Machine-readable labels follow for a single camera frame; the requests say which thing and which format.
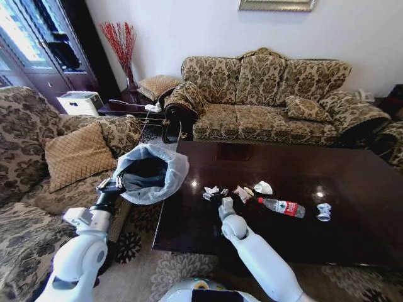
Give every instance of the patterned rug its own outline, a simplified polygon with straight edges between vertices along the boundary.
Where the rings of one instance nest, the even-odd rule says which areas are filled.
[[[143,142],[176,150],[176,142],[162,143],[160,129],[146,129]],[[158,301],[176,282],[191,277],[209,277],[228,289],[251,293],[260,301],[271,301],[251,277],[229,273],[219,258],[211,255],[179,254],[151,250],[161,203],[133,205],[118,241],[112,266],[99,277],[95,301]],[[317,301],[403,301],[403,273],[349,267],[291,264],[303,290]]]

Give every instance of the rug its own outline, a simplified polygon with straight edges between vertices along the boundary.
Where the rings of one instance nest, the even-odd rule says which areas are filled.
[[[142,142],[176,150],[161,140],[160,129],[146,128]],[[208,277],[227,289],[251,293],[260,301],[271,301],[251,276],[236,276],[216,256],[179,254],[151,250],[161,203],[132,205],[118,240],[112,266],[99,277],[94,288],[98,302],[158,301],[176,282]],[[398,302],[403,301],[403,273],[350,267],[290,264],[302,289],[317,301]]]

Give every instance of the vase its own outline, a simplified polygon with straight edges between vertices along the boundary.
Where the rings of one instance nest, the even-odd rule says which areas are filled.
[[[132,70],[132,66],[126,66],[126,68],[123,68],[123,70],[125,71],[126,74],[126,85],[127,85],[127,89],[130,92],[135,92],[137,91],[137,89],[139,88],[134,76],[133,76],[133,70]]]

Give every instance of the gray plastic bag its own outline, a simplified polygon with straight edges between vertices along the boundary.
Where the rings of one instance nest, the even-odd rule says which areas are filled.
[[[168,149],[141,143],[118,159],[113,173],[123,174],[123,198],[135,204],[153,204],[174,194],[189,172],[188,157]]]

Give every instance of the plastic bottle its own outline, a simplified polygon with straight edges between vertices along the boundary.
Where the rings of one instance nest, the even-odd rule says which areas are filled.
[[[305,208],[298,203],[292,203],[291,201],[282,201],[271,198],[258,198],[258,203],[264,204],[271,211],[286,214],[297,218],[303,218],[305,216]]]

